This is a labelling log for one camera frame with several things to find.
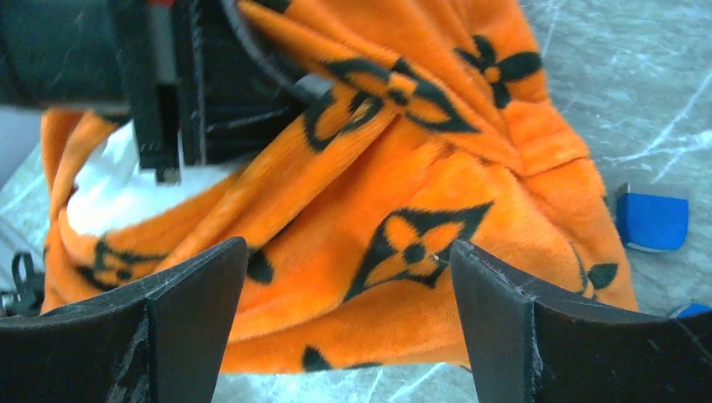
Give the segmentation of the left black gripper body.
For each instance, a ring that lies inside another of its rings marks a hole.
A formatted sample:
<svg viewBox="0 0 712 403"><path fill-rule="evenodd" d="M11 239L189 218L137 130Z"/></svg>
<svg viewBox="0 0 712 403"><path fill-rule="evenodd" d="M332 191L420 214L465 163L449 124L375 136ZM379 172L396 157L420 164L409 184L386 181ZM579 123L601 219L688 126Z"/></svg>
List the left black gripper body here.
<svg viewBox="0 0 712 403"><path fill-rule="evenodd" d="M143 1L3 1L1 104L145 110Z"/></svg>

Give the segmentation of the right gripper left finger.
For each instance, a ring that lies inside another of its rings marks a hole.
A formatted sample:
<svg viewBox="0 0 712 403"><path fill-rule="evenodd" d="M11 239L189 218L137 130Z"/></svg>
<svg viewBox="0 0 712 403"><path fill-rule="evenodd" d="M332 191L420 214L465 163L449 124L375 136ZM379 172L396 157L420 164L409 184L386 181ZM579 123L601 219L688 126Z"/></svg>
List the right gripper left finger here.
<svg viewBox="0 0 712 403"><path fill-rule="evenodd" d="M227 241L90 299L1 321L4 402L208 402L246 276Z"/></svg>

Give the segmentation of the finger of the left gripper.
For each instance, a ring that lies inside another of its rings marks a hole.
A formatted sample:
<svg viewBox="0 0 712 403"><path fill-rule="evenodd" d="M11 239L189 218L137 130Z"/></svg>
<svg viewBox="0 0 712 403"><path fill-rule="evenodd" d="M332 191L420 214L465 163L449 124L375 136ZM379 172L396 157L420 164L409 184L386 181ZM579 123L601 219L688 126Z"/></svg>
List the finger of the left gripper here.
<svg viewBox="0 0 712 403"><path fill-rule="evenodd" d="M181 180L177 67L170 1L115 1L113 30L139 169L160 184Z"/></svg>
<svg viewBox="0 0 712 403"><path fill-rule="evenodd" d="M172 8L184 163L258 153L315 100L306 73L251 27L234 1Z"/></svg>

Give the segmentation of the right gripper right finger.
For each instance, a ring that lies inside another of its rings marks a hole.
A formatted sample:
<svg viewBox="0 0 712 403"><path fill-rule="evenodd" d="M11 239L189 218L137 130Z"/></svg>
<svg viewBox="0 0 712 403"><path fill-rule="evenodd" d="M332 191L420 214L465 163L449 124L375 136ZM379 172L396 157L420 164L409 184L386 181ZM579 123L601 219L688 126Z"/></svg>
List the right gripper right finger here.
<svg viewBox="0 0 712 403"><path fill-rule="evenodd" d="M464 241L450 268L482 402L708 402L711 315L584 298Z"/></svg>

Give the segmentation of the white pillow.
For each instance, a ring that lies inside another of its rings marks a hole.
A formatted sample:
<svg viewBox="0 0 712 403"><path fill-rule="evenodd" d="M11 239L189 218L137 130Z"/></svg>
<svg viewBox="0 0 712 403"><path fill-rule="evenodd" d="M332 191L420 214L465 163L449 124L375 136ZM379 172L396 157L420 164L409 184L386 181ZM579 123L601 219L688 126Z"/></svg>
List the white pillow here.
<svg viewBox="0 0 712 403"><path fill-rule="evenodd" d="M66 206L67 220L85 235L138 224L200 195L257 154L254 151L219 165L185 167L178 184L160 185L153 174L139 171L134 122L128 121L95 148L76 175L76 191Z"/></svg>

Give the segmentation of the orange patterned pillowcase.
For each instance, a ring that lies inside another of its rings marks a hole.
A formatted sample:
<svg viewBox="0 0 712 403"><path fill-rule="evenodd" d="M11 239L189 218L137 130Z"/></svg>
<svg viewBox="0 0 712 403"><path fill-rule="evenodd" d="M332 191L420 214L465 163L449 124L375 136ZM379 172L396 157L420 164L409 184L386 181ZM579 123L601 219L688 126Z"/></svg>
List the orange patterned pillowcase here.
<svg viewBox="0 0 712 403"><path fill-rule="evenodd" d="M41 311L139 280L233 236L247 278L222 370L468 367L453 241L634 311L626 254L584 141L548 95L516 1L242 1L330 88L245 167L138 224L77 233L74 179L120 128L47 111Z"/></svg>

